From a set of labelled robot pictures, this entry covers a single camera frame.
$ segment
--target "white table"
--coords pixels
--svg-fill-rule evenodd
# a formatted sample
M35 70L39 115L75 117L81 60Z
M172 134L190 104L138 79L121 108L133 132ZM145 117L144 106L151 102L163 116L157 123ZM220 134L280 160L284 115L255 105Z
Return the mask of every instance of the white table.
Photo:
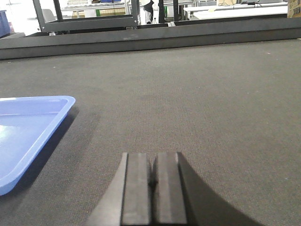
M287 6L266 7L266 8L245 8L235 10L220 10L220 11L200 11L193 15L199 20L231 18L243 16L262 16L262 15L276 15L287 13Z
M287 6L287 2L279 3L265 3L265 4L256 4L256 8L266 8L266 7L276 7L276 6ZM247 4L235 4L234 6L198 6L198 7L185 7L185 12L199 12L199 11L208 11L208 10L231 10L231 9L243 9L243 8L254 8L254 5Z

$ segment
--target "tray rim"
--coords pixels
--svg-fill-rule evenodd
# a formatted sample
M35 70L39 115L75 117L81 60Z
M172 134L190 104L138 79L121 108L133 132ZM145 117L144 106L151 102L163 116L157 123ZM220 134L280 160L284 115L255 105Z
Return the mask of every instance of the tray rim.
M0 193L2 193L2 189L8 186L10 183L14 183L13 187L17 184L18 180L25 173L27 168L30 166L32 161L36 158L38 153L44 147L46 142L50 139L52 134L56 131L57 127L61 124L64 118L67 116L68 111L75 103L75 98L71 96L40 96L40 97L7 97L0 98L0 103L3 101L32 101L32 100L67 100L67 103L63 106L63 108L57 113L57 115L53 118L53 120L47 125L47 127L43 130L40 136L35 140L35 142L28 149L23 158L16 164L16 166L4 177L0 178Z

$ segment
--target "cardboard box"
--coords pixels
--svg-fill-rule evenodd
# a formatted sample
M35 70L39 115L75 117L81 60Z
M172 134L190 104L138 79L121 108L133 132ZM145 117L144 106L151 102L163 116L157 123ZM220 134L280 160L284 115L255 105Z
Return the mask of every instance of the cardboard box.
M111 8L111 9L100 10L99 12L100 12L100 16L125 15L126 9L125 8Z
M287 18L301 17L301 0L288 0Z
M85 18L85 12L84 11L79 11L79 17L80 18ZM78 18L76 11L73 11L71 18L72 19Z
M236 3L236 0L217 0L217 6L233 6Z

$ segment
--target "blue plastic tray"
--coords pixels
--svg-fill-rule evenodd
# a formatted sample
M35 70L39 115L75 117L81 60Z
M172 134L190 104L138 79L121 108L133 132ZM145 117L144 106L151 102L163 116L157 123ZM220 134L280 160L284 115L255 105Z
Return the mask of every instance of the blue plastic tray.
M68 96L0 98L0 195L14 188L74 103Z

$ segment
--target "blue bin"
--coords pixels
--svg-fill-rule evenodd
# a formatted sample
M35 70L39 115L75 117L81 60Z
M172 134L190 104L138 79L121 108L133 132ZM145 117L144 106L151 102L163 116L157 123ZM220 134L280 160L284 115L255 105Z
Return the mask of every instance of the blue bin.
M0 37L10 33L6 10L0 10Z

